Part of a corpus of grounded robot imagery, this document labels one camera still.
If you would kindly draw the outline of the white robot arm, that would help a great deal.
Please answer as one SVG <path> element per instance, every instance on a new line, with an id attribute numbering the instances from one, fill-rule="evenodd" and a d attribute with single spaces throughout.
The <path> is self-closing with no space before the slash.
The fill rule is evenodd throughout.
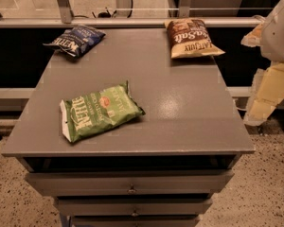
<path id="1" fill-rule="evenodd" d="M 245 125 L 260 126 L 284 100 L 284 0 L 241 43 L 259 46 L 261 56 L 271 62 L 266 70 L 255 73 L 243 118 Z"/>

